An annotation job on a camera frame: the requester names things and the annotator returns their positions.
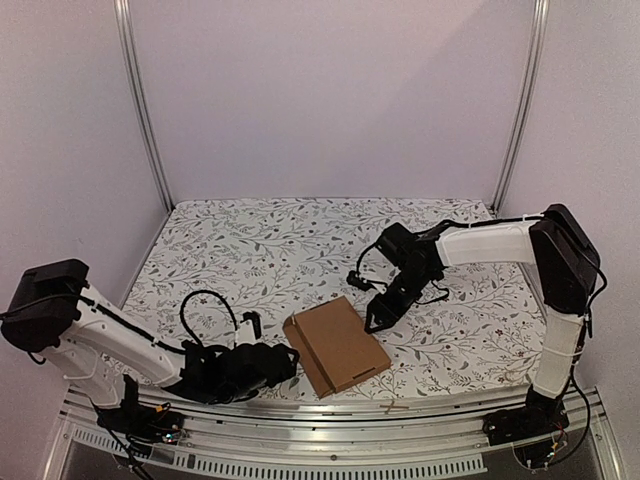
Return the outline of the brown cardboard paper box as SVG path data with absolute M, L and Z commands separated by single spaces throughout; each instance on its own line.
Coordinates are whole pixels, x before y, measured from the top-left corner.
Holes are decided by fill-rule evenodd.
M 342 296 L 286 318 L 283 332 L 318 398 L 346 391 L 388 370 L 392 361 Z

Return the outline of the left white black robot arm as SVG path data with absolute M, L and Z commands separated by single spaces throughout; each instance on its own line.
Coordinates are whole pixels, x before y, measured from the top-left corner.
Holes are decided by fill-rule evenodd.
M 228 404 L 256 396 L 293 378 L 299 353 L 285 345 L 254 341 L 233 347 L 185 340 L 172 346 L 109 302 L 87 279 L 88 266 L 68 259 L 26 270 L 1 334 L 13 347 L 38 354 L 109 409 L 128 434 L 148 426 L 148 412 L 125 396 L 125 380 L 103 360 L 110 356 L 156 387 L 201 404 Z

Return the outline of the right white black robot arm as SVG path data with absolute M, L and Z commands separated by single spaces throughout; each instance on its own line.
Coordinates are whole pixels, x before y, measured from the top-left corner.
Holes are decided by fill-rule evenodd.
M 516 422 L 527 436 L 539 435 L 554 422 L 556 409 L 549 399 L 564 394 L 584 341 L 593 334 L 594 298 L 607 286 L 599 253 L 565 205 L 552 204 L 539 214 L 511 219 L 470 224 L 443 220 L 419 232 L 394 223 L 372 247 L 398 273 L 367 305 L 369 334 L 393 327 L 418 302 L 424 288 L 442 280 L 450 267 L 534 266 L 546 315 L 542 354 L 530 387 L 539 398 L 518 412 Z

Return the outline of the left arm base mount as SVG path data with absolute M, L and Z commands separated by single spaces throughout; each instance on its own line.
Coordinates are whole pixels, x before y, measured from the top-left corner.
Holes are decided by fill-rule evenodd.
M 117 408 L 94 405 L 98 425 L 128 440 L 143 443 L 176 443 L 183 435 L 186 417 L 168 403 L 149 407 L 138 402 L 122 402 Z

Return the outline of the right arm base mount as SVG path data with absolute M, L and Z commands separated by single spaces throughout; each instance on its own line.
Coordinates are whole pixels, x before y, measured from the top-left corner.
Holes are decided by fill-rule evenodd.
M 485 415 L 482 431 L 489 444 L 495 446 L 550 434 L 568 426 L 562 399 L 546 397 L 530 388 L 523 406 Z

